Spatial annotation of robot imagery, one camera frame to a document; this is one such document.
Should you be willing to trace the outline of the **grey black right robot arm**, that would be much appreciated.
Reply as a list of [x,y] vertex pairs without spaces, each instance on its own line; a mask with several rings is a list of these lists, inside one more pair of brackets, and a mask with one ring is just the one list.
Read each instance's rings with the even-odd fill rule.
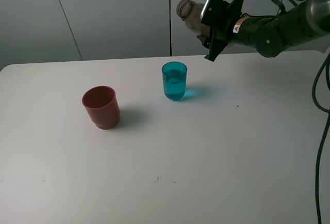
[[209,50],[206,59],[215,61],[231,43],[256,49],[274,58],[294,46],[329,34],[329,0],[303,0],[279,15],[249,15],[242,13],[244,0],[210,0],[201,16],[202,24],[210,28],[208,35],[198,35]]

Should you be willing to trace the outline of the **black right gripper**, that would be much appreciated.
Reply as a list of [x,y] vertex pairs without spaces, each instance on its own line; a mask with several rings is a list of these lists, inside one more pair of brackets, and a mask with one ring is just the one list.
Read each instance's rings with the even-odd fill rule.
[[197,35],[201,44],[208,49],[205,59],[215,61],[217,56],[230,44],[253,46],[251,29],[245,22],[251,21],[251,17],[242,12],[244,0],[224,1],[222,12],[210,27],[209,36]]

